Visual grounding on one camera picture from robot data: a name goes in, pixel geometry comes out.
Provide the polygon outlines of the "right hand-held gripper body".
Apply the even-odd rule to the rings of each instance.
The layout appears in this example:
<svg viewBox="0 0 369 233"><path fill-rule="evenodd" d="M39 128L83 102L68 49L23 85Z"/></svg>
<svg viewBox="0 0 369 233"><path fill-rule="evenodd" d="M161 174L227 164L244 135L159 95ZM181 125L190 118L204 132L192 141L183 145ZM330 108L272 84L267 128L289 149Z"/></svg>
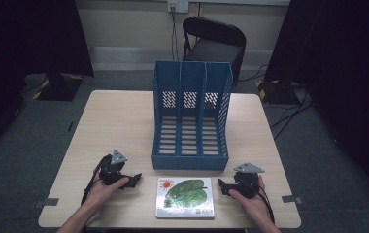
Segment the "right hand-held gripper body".
<svg viewBox="0 0 369 233"><path fill-rule="evenodd" d="M245 162L234 168L236 174L234 180L237 190L246 198L252 199L259 192L258 174L264 170L249 162Z"/></svg>

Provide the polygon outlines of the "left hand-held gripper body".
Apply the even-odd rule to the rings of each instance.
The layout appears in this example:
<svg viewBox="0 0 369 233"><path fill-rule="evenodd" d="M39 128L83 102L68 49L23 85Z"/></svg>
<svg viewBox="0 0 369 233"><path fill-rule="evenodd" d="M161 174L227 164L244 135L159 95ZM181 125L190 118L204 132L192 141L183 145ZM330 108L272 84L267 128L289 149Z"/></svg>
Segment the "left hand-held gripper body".
<svg viewBox="0 0 369 233"><path fill-rule="evenodd" d="M99 172L99 178L102 180L103 184L111 185L122 178L126 178L127 176L121 173L126 161L127 157L118 150L114 150L112 154L104 156L100 162Z"/></svg>

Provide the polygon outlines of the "green leaf picture book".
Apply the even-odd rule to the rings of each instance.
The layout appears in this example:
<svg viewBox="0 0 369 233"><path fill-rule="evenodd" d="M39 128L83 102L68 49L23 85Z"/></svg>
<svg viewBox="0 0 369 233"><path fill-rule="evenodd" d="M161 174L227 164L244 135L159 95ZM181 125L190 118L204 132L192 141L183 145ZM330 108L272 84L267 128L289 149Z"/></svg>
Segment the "green leaf picture book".
<svg viewBox="0 0 369 233"><path fill-rule="evenodd" d="M157 218L215 218L210 178L159 178L155 216Z"/></svg>

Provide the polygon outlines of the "blue file rack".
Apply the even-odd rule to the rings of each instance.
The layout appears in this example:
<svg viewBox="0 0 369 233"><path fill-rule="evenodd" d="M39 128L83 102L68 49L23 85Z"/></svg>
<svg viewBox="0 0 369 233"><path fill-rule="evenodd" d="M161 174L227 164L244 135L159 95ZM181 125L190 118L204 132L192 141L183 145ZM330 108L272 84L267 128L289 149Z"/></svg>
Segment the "blue file rack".
<svg viewBox="0 0 369 233"><path fill-rule="evenodd" d="M227 62L155 63L151 155L155 169L224 170L232 85Z"/></svg>

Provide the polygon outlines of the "person's right hand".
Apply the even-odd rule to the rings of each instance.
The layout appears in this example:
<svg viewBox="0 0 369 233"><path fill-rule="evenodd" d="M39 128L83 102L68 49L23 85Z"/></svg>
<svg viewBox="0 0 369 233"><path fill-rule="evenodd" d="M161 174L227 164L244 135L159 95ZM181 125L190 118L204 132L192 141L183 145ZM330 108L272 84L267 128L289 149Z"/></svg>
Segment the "person's right hand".
<svg viewBox="0 0 369 233"><path fill-rule="evenodd" d="M229 194L240 202L243 209L257 228L273 224L273 221L270 218L268 207L266 206L266 202L260 197L260 195L264 195L265 188L261 176L258 177L258 185L260 186L259 193L252 199L246 198L235 189L229 190Z"/></svg>

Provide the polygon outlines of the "person's left hand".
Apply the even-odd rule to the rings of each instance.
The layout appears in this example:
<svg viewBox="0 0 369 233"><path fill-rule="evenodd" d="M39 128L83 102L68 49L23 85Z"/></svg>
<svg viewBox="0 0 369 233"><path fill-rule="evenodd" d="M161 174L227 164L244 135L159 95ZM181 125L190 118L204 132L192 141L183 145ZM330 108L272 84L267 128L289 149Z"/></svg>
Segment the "person's left hand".
<svg viewBox="0 0 369 233"><path fill-rule="evenodd" d="M112 195L128 182L128 178L122 178L111 185L105 185L102 182L97 182L93 185L84 204L88 206L94 213L98 212L112 197Z"/></svg>

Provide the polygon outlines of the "grey tape strip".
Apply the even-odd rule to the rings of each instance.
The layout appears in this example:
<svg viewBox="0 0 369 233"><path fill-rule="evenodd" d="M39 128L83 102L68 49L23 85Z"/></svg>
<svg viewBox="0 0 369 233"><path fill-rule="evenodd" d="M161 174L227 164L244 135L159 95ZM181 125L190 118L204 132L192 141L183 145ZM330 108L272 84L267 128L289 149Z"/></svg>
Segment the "grey tape strip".
<svg viewBox="0 0 369 233"><path fill-rule="evenodd" d="M303 203L303 199L300 196L294 196L294 195L286 195L286 196L282 196L283 202L284 203L295 203L295 204L302 204Z"/></svg>
<svg viewBox="0 0 369 233"><path fill-rule="evenodd" d="M34 203L34 208L43 209L45 206L56 206L58 203L58 198L45 198L43 200L36 201Z"/></svg>

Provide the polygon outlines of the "black stand base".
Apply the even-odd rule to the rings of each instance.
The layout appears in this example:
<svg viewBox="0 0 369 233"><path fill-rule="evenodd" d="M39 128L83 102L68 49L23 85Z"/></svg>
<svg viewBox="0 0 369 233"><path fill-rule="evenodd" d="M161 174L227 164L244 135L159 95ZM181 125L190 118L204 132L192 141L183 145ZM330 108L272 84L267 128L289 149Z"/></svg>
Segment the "black stand base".
<svg viewBox="0 0 369 233"><path fill-rule="evenodd" d="M299 100L290 84L279 81L259 81L256 87L260 99L271 105L297 105Z"/></svg>
<svg viewBox="0 0 369 233"><path fill-rule="evenodd" d="M48 75L39 90L34 94L34 100L40 101L72 101L83 82L80 76L69 74Z"/></svg>

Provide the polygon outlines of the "black folding chair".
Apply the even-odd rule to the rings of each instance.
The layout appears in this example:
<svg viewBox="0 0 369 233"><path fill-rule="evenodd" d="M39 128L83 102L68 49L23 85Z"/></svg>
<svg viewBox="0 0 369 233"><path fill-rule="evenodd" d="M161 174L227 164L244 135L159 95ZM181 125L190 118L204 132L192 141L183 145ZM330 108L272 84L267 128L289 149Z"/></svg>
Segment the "black folding chair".
<svg viewBox="0 0 369 233"><path fill-rule="evenodd" d="M242 30L205 17L188 17L183 22L183 31L183 60L229 62L236 86L247 44Z"/></svg>

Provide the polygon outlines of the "black curtain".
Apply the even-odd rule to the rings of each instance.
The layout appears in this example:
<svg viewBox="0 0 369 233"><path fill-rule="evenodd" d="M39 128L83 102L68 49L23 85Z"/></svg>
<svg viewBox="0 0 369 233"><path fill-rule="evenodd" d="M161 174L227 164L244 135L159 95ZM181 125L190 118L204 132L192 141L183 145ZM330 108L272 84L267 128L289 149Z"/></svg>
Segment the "black curtain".
<svg viewBox="0 0 369 233"><path fill-rule="evenodd" d="M369 178L369 0L290 0L265 79L305 84Z"/></svg>
<svg viewBox="0 0 369 233"><path fill-rule="evenodd" d="M30 74L94 75L76 0L0 0L0 133Z"/></svg>

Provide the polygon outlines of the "white wall socket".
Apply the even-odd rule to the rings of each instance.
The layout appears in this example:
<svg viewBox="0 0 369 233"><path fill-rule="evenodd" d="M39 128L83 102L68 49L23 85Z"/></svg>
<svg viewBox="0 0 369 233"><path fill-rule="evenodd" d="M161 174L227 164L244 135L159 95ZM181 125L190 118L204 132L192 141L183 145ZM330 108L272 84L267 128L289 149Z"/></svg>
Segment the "white wall socket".
<svg viewBox="0 0 369 233"><path fill-rule="evenodd" d="M167 11L169 13L187 14L189 11L189 2L185 0L168 0Z"/></svg>

